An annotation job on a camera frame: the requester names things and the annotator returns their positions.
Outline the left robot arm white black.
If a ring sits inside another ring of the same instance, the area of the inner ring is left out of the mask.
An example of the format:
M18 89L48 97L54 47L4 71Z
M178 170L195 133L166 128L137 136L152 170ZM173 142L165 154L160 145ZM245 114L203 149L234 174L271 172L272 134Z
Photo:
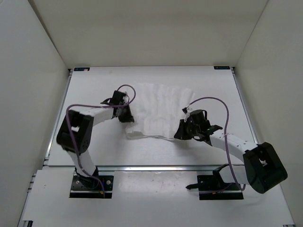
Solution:
M88 148L93 127L114 118L121 123L134 122L126 92L115 90L111 98L99 105L70 105L58 131L56 142L71 157L79 181L88 188L101 184L98 168L93 163Z

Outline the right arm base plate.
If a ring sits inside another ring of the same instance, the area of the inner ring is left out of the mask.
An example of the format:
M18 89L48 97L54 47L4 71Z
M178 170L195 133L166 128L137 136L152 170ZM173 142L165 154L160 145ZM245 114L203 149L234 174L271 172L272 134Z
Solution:
M198 189L201 201L244 199L242 191L235 183L224 183L214 175L198 175L197 183L187 185L186 189Z

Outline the white pleated skirt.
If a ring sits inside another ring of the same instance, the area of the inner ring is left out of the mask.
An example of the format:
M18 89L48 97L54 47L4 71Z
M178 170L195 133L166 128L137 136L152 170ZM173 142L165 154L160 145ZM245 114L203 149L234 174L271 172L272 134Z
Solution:
M173 140L179 121L185 117L182 109L194 97L193 90L149 83L135 84L134 89L136 98L130 104L134 122L126 126L126 136Z

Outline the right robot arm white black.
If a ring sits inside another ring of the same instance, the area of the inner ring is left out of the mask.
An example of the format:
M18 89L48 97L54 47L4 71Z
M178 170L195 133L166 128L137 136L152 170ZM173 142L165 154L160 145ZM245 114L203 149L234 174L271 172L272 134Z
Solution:
M284 165L270 143L248 142L228 133L226 127L211 125L205 110L183 108L182 111L186 116L179 121L174 138L205 142L225 151L228 161L213 170L208 180L188 185L188 190L213 186L214 192L219 193L232 185L249 185L256 192L264 194L288 178Z

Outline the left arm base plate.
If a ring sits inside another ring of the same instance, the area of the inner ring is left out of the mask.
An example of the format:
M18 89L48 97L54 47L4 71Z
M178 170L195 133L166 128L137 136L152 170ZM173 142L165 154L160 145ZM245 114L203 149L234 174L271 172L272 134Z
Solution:
M70 198L85 198L85 199L111 199L114 176L102 175L99 173L99 179L103 184L103 187L99 184L99 181L94 179L85 179L85 177L73 173L73 178L70 188Z

